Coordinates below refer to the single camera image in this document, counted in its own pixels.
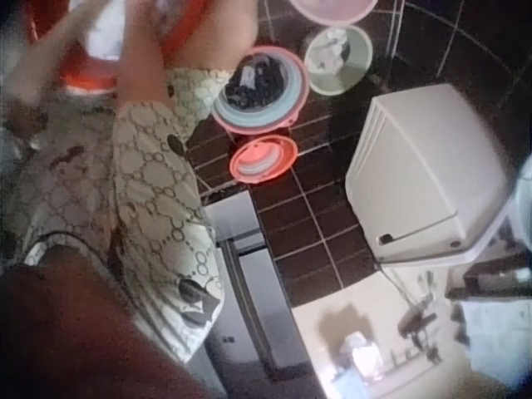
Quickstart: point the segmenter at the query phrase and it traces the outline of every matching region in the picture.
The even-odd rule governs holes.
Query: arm
[[[39,107],[57,77],[64,56],[76,39],[98,17],[108,0],[87,0],[68,13],[50,32],[31,46],[7,76],[2,89],[2,113],[14,135],[27,139],[46,124]]]
[[[157,101],[172,107],[154,26],[155,12],[155,0],[126,0],[124,48],[118,67],[119,108],[136,101]]]

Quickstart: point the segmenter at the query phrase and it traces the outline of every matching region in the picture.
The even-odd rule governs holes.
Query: plastic basin
[[[377,0],[290,0],[306,18],[339,27],[358,22],[377,5]]]
[[[369,36],[360,27],[344,29],[347,31],[347,41],[351,51],[342,70],[335,75],[309,73],[310,87],[322,96],[338,96],[348,91],[363,79],[372,64],[373,45]],[[308,63],[311,50],[326,42],[327,31],[323,30],[309,41],[305,52],[305,64]]]
[[[289,127],[298,119],[310,92],[308,74],[301,59],[288,50],[275,46],[259,46],[249,55],[266,54],[280,61],[285,88],[277,101],[257,111],[240,111],[220,95],[214,103],[213,117],[227,131],[240,135],[260,135]]]

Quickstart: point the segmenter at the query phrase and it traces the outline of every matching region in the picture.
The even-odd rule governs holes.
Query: red basin
[[[190,37],[212,0],[190,0],[183,17],[161,43],[165,60]],[[44,36],[67,12],[69,0],[26,0],[26,21],[30,42]],[[87,91],[112,90],[116,86],[116,62],[90,57],[81,44],[76,43],[61,69],[66,86]]]

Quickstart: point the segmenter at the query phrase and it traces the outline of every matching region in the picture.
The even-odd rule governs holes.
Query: hand
[[[7,100],[3,107],[6,127],[18,139],[28,143],[36,134],[47,128],[48,115],[37,106],[31,106],[20,98]]]

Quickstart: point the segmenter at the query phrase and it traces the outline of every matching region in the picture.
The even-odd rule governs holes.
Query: toilet seat
[[[509,220],[515,238],[532,251],[532,155],[518,176]]]

